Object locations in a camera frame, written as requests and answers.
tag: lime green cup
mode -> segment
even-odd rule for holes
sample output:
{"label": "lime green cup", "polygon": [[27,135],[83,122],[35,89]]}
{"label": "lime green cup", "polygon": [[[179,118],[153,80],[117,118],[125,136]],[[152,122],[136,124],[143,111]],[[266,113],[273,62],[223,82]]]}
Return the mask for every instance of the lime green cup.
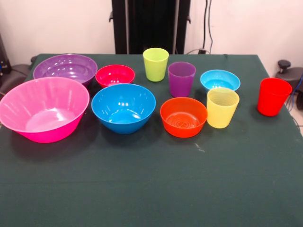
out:
{"label": "lime green cup", "polygon": [[161,48],[150,48],[143,52],[146,77],[152,82],[164,79],[169,53]]}
{"label": "lime green cup", "polygon": [[207,122],[210,126],[222,129],[229,125],[240,98],[229,88],[217,87],[207,93]]}

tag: plastic bowl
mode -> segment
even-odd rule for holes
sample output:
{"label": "plastic bowl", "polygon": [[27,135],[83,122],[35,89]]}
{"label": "plastic bowl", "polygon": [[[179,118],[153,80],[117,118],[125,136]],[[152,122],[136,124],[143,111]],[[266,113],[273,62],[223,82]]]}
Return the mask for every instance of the plastic bowl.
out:
{"label": "plastic bowl", "polygon": [[34,79],[1,99],[0,122],[34,142],[56,142],[76,129],[88,104],[87,89],[75,80]]}
{"label": "plastic bowl", "polygon": [[96,81],[101,87],[115,84],[130,84],[133,82],[134,77],[134,71],[125,65],[107,65],[96,73]]}
{"label": "plastic bowl", "polygon": [[101,123],[119,134],[139,130],[156,107],[153,93],[136,84],[112,85],[99,91],[91,108]]}
{"label": "plastic bowl", "polygon": [[200,82],[206,92],[216,87],[226,87],[236,91],[241,83],[239,78],[228,71],[224,70],[210,70],[202,74]]}
{"label": "plastic bowl", "polygon": [[207,109],[199,101],[188,97],[167,100],[160,109],[165,130],[176,137],[197,135],[207,120]]}
{"label": "plastic bowl", "polygon": [[97,64],[80,54],[62,54],[46,59],[34,70],[34,79],[65,77],[88,86],[98,70]]}

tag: light blue bowl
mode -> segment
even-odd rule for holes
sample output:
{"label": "light blue bowl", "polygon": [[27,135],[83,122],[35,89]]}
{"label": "light blue bowl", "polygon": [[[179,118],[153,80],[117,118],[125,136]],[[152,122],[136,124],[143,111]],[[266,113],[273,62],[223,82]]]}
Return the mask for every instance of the light blue bowl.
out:
{"label": "light blue bowl", "polygon": [[210,70],[202,74],[200,82],[206,92],[216,87],[226,87],[233,91],[237,90],[241,82],[239,78],[225,70]]}
{"label": "light blue bowl", "polygon": [[136,84],[117,84],[99,91],[91,108],[101,123],[119,134],[139,130],[156,107],[153,93]]}

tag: cup rim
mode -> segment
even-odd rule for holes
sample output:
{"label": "cup rim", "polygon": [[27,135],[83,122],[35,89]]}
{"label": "cup rim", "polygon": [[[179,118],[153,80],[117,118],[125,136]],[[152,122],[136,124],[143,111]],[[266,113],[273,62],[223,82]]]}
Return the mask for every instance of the cup rim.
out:
{"label": "cup rim", "polygon": [[265,78],[265,79],[261,80],[260,88],[262,87],[262,85],[264,86],[264,82],[269,81],[269,80],[271,80],[271,81],[273,81],[273,80],[280,81],[280,82],[284,83],[290,90],[290,92],[287,92],[285,94],[276,94],[276,93],[270,92],[268,90],[265,90],[265,92],[267,92],[269,94],[272,94],[272,95],[275,95],[275,96],[286,96],[286,95],[290,95],[291,92],[293,91],[293,87],[287,81],[285,81],[283,79],[280,79],[280,78],[275,78],[275,77],[268,77],[268,78]]}
{"label": "cup rim", "polygon": [[[236,97],[237,97],[237,102],[236,102],[235,104],[233,104],[233,105],[228,105],[228,106],[226,106],[226,105],[219,105],[219,104],[215,103],[215,102],[214,102],[213,100],[211,100],[211,98],[209,97],[209,93],[210,93],[210,92],[214,92],[215,90],[218,90],[218,89],[224,89],[224,90],[227,90],[227,91],[230,91],[230,92],[234,93],[234,94],[236,95]],[[216,88],[212,88],[212,89],[209,90],[209,92],[207,93],[207,100],[211,101],[214,105],[219,106],[219,107],[221,107],[221,108],[230,108],[230,107],[237,106],[237,105],[239,104],[240,97],[239,97],[239,95],[237,94],[237,92],[235,92],[235,91],[233,91],[233,90],[231,90],[231,89],[229,89],[229,88],[226,88],[226,87],[216,87]]]}
{"label": "cup rim", "polygon": [[[193,66],[193,67],[194,67],[194,69],[195,69],[195,72],[194,72],[194,73],[192,73],[191,75],[188,75],[188,76],[178,76],[178,75],[176,75],[176,74],[174,74],[174,73],[170,72],[170,71],[169,71],[170,67],[171,67],[172,65],[174,65],[174,64],[178,64],[178,63],[186,63],[186,64],[188,64],[188,65]],[[195,66],[194,66],[192,63],[189,63],[189,62],[187,62],[187,61],[176,61],[176,62],[173,62],[173,63],[171,63],[171,64],[168,66],[167,70],[168,70],[169,74],[172,74],[174,77],[179,77],[179,78],[188,78],[188,77],[193,77],[193,76],[195,76],[196,71],[197,71],[196,67],[195,67]]]}
{"label": "cup rim", "polygon": [[[146,55],[146,52],[147,52],[147,51],[150,51],[150,50],[153,50],[153,49],[160,49],[160,50],[164,51],[164,52],[167,54],[167,56],[166,56],[165,58],[161,59],[161,60],[152,60],[152,59],[150,59],[150,58],[147,58],[147,57],[145,56],[145,55]],[[164,60],[168,59],[168,58],[169,58],[169,53],[168,53],[167,50],[165,50],[165,49],[163,49],[163,48],[153,47],[153,48],[148,48],[148,49],[146,49],[146,50],[143,52],[143,58],[145,58],[145,59],[147,59],[147,60],[149,60],[149,61],[159,62],[159,61],[164,61]]]}

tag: plastic cup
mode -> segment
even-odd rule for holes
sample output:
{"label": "plastic cup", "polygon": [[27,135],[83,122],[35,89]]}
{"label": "plastic cup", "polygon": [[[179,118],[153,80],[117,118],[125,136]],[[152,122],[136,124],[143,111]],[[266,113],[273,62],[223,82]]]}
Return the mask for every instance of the plastic cup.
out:
{"label": "plastic cup", "polygon": [[169,53],[161,48],[150,48],[143,52],[146,77],[152,82],[164,79]]}
{"label": "plastic cup", "polygon": [[169,66],[169,88],[173,97],[187,97],[190,94],[196,68],[188,62],[175,62]]}
{"label": "plastic cup", "polygon": [[222,129],[229,125],[240,98],[229,88],[218,87],[207,93],[207,122],[210,126]]}
{"label": "plastic cup", "polygon": [[292,86],[282,79],[266,78],[262,80],[258,111],[268,117],[278,115],[291,92]]}

